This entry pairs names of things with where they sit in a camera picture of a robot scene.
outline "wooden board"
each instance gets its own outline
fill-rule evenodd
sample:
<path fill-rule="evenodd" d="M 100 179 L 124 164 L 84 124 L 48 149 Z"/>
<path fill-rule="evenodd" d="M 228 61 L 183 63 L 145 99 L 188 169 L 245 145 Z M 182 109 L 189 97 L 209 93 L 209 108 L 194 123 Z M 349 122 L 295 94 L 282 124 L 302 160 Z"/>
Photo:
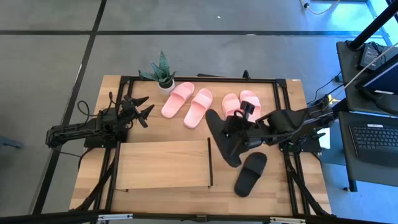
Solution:
<path fill-rule="evenodd" d="M 208 141 L 123 143 L 116 189 L 210 186 Z"/>
<path fill-rule="evenodd" d="M 108 92 L 114 95 L 118 91 L 120 76 L 107 75 L 103 79 L 96 111 L 106 108 L 109 103 Z M 260 99 L 262 114 L 267 114 L 276 109 L 274 94 L 271 84 L 263 83 L 200 83 L 195 82 L 195 92 L 201 88 L 208 88 L 213 93 L 211 108 L 223 117 L 221 100 L 228 93 L 239 96 L 242 90 L 252 90 Z M 290 104 L 293 110 L 306 107 L 300 80 L 287 80 Z M 201 121 L 196 129 L 187 129 L 183 119 L 190 103 L 187 102 L 173 119 L 162 117 L 160 110 L 167 97 L 161 96 L 155 82 L 134 82 L 132 96 L 135 98 L 149 96 L 149 100 L 140 108 L 155 104 L 148 117 L 149 127 L 144 129 L 139 125 L 129 132 L 129 142 L 147 141 L 186 141 L 203 140 L 211 137 L 205 121 Z M 246 198 L 238 197 L 234 193 L 234 183 L 241 167 L 232 168 L 222 158 L 215 142 L 211 139 L 211 154 L 213 161 L 213 184 L 210 189 L 203 187 L 182 187 L 169 189 L 135 189 L 129 192 L 115 191 L 112 211 L 115 212 L 144 212 L 144 213 L 189 213 L 189 214 L 217 214 L 217 215 L 291 215 L 289 191 L 287 186 L 285 166 L 282 153 L 277 146 L 261 146 L 241 155 L 242 161 L 253 152 L 261 151 L 268 157 L 268 162 L 262 177 L 254 186 L 251 194 Z M 103 154 L 103 149 L 93 151 L 93 154 Z M 319 161 L 311 154 L 301 153 L 305 183 L 315 200 L 330 212 L 329 200 L 323 180 L 322 168 Z M 70 207 L 78 206 L 95 186 L 94 179 L 98 179 L 99 171 L 91 172 L 81 166 L 76 180 L 75 192 Z M 101 199 L 103 208 L 106 192 Z M 299 211 L 302 212 L 300 192 L 296 188 Z"/>

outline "concrete floor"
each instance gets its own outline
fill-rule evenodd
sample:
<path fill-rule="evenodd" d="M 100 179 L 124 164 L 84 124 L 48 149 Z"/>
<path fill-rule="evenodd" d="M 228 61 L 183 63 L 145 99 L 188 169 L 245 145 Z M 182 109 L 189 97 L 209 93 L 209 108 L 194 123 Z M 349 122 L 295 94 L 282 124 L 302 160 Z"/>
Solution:
<path fill-rule="evenodd" d="M 0 29 L 90 30 L 100 0 L 2 0 Z M 321 11 L 330 3 L 311 2 Z M 108 1 L 100 30 L 343 30 L 359 31 L 371 21 L 365 3 L 340 3 L 314 16 L 299 1 Z M 180 76 L 209 73 L 240 77 L 299 78 L 307 100 L 339 71 L 335 44 L 347 37 L 277 36 L 97 36 L 78 100 L 93 108 L 103 75 L 137 75 L 150 70 L 163 50 Z M 372 39 L 385 44 L 383 39 Z M 49 149 L 46 130 L 61 120 L 88 41 L 87 36 L 0 35 L 0 135 L 25 143 L 22 150 L 0 151 L 0 216 L 29 213 Z M 332 83 L 320 94 L 332 90 Z M 71 123 L 84 119 L 76 110 Z M 83 141 L 63 150 L 80 154 Z M 68 209 L 77 158 L 62 155 L 44 212 Z M 334 214 L 344 218 L 398 222 L 398 188 L 358 183 L 358 193 L 344 192 L 345 167 L 323 166 Z M 134 223 L 154 223 L 134 220 Z"/>

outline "wooden tabletop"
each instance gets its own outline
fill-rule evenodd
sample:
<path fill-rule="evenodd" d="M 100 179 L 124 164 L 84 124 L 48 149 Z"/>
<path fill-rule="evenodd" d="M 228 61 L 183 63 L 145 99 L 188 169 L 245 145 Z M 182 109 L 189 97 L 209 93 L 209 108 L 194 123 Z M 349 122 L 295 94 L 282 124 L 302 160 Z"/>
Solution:
<path fill-rule="evenodd" d="M 95 112 L 108 107 L 108 93 L 116 96 L 120 76 L 106 75 L 103 78 L 98 95 Z M 221 100 L 228 93 L 239 96 L 242 90 L 253 91 L 260 100 L 261 114 L 276 110 L 275 99 L 271 84 L 266 83 L 221 83 L 221 82 L 194 82 L 195 92 L 201 88 L 209 89 L 213 94 L 211 108 L 221 117 Z M 134 189 L 129 192 L 114 191 L 112 211 L 131 213 L 177 213 L 177 214 L 214 214 L 214 215 L 291 215 L 289 190 L 287 185 L 283 155 L 278 146 L 262 145 L 241 155 L 241 160 L 253 152 L 263 152 L 267 155 L 266 168 L 254 186 L 250 195 L 241 198 L 234 193 L 235 181 L 241 167 L 232 168 L 222 158 L 210 130 L 203 119 L 195 129 L 188 129 L 183 125 L 183 119 L 190 107 L 190 100 L 182 106 L 172 119 L 164 118 L 160 111 L 167 101 L 157 89 L 156 82 L 135 81 L 132 97 L 149 96 L 149 99 L 140 106 L 140 109 L 155 104 L 144 129 L 139 124 L 130 130 L 128 142 L 163 142 L 163 141 L 204 141 L 211 138 L 211 155 L 213 161 L 213 186 L 179 187 L 166 189 Z M 306 101 L 300 80 L 287 80 L 290 106 L 293 110 L 306 107 Z M 284 105 L 282 90 L 279 90 L 281 105 Z M 94 149 L 82 160 L 70 208 L 75 208 L 91 192 L 98 182 L 104 149 Z M 327 212 L 331 212 L 322 168 L 319 161 L 311 154 L 300 155 L 305 177 L 305 183 L 315 200 Z M 101 208 L 104 207 L 108 186 L 104 188 L 101 199 Z M 299 188 L 295 185 L 299 212 L 303 212 Z"/>

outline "slide sandal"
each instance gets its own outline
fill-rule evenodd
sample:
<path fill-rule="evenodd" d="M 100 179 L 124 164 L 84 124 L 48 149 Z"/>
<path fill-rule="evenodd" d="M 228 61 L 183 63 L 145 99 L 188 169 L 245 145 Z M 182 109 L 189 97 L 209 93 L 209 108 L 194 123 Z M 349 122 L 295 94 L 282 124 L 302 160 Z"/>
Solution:
<path fill-rule="evenodd" d="M 186 127 L 193 129 L 198 126 L 212 102 L 213 95 L 210 90 L 206 88 L 199 90 L 197 95 L 192 99 L 191 107 L 189 107 L 188 113 L 184 118 Z"/>
<path fill-rule="evenodd" d="M 195 86 L 190 82 L 181 83 L 175 87 L 162 108 L 162 115 L 165 118 L 174 117 L 182 105 L 191 97 L 193 91 L 195 91 Z"/>
<path fill-rule="evenodd" d="M 246 158 L 243 168 L 235 183 L 235 193 L 240 197 L 247 197 L 254 184 L 261 177 L 267 164 L 267 156 L 261 152 L 252 153 Z"/>
<path fill-rule="evenodd" d="M 227 116 L 233 116 L 234 111 L 241 110 L 241 102 L 239 102 L 238 97 L 234 93 L 229 93 L 224 96 L 221 105 L 223 106 L 225 118 Z"/>
<path fill-rule="evenodd" d="M 257 119 L 261 117 L 261 105 L 259 98 L 250 90 L 243 90 L 239 99 L 242 101 L 247 101 L 255 106 L 253 114 L 249 115 L 248 121 L 255 122 Z"/>

